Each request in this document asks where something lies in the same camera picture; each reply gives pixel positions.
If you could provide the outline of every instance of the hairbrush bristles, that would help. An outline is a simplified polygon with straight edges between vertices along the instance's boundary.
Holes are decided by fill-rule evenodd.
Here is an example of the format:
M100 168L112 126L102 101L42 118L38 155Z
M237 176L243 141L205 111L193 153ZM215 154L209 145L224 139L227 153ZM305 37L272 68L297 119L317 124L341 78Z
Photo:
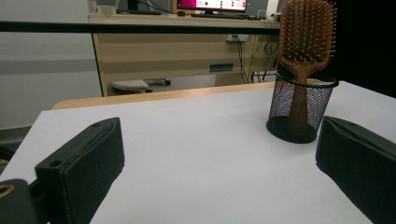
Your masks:
M329 64L335 44L335 4L324 0L290 0L282 10L278 61L307 83L309 76ZM308 129L307 93L296 86L288 117L290 135L304 136Z
M334 5L323 0L286 3L282 11L279 42L279 54L284 60L322 63L332 57L335 45Z

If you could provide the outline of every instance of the white wall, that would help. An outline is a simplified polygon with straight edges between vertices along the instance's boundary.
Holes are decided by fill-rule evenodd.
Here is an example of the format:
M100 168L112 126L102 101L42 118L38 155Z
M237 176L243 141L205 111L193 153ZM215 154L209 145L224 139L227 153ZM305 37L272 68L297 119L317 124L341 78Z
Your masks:
M268 0L268 5L267 5L267 15L271 16L272 14L278 12L277 10L277 5L278 5L279 0Z
M87 3L0 1L0 21L88 23ZM31 126L60 101L101 95L90 34L0 33L0 130Z

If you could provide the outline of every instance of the black object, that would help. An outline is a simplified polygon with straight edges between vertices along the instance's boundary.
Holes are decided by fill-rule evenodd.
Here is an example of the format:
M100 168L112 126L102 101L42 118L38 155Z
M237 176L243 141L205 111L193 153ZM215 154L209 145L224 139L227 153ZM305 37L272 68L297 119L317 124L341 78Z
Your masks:
M371 221L396 223L395 143L358 124L325 116L316 160Z
M246 16L245 19L247 19L248 21L259 21L256 19L255 16Z
M20 143L0 146L0 160L10 161L19 145Z
M279 35L276 27L197 27L183 25L94 24L0 21L0 32L74 34L245 34Z
M124 161L120 119L94 123L40 162L32 184L0 182L1 223L90 223Z
M323 119L324 112L332 95L332 89L338 86L339 82L334 77L323 73L311 75L307 83L300 83L294 80L294 74L285 68L276 71L276 84L271 103L269 119L266 123L267 130L274 136L292 143L310 143L317 138L318 127ZM298 98L305 98L306 111L303 116L307 116L305 125L307 129L300 135L292 134L289 130L288 119L293 101ZM294 111L299 117L300 111Z
M197 18L209 18L209 19L229 19L229 20L244 20L245 18L242 16L232 16L232 15L224 15L224 14L191 14L192 17Z
M176 14L178 16L180 16L180 17L186 16L186 12L185 11L178 11Z
M146 11L146 10L131 10L131 9L117 9L118 14L135 14L135 15L162 15L158 11Z

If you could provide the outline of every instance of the floor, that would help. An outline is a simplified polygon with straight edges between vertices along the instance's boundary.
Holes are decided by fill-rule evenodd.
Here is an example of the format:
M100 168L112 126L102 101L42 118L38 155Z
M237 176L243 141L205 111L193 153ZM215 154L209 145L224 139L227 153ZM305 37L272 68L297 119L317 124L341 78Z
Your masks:
M197 89L214 87L216 82L215 75L195 76L195 77L172 77L169 78L170 85L166 85L163 80L145 80L148 88L152 91L177 91L186 89ZM274 76L267 76L265 81L275 80ZM132 94L139 92L116 91L115 94ZM23 127L12 130L0 130L0 174L7 166L7 161L1 160L13 155L18 149L23 138L29 132L30 127Z

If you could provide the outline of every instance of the black mesh cup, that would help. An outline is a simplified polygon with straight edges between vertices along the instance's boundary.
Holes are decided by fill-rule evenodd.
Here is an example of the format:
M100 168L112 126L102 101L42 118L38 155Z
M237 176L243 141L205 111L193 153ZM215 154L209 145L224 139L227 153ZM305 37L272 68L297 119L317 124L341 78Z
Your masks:
M322 73L309 76L306 83L296 82L287 69L276 71L276 84L267 130L292 143L310 143L317 138L332 89L338 80Z

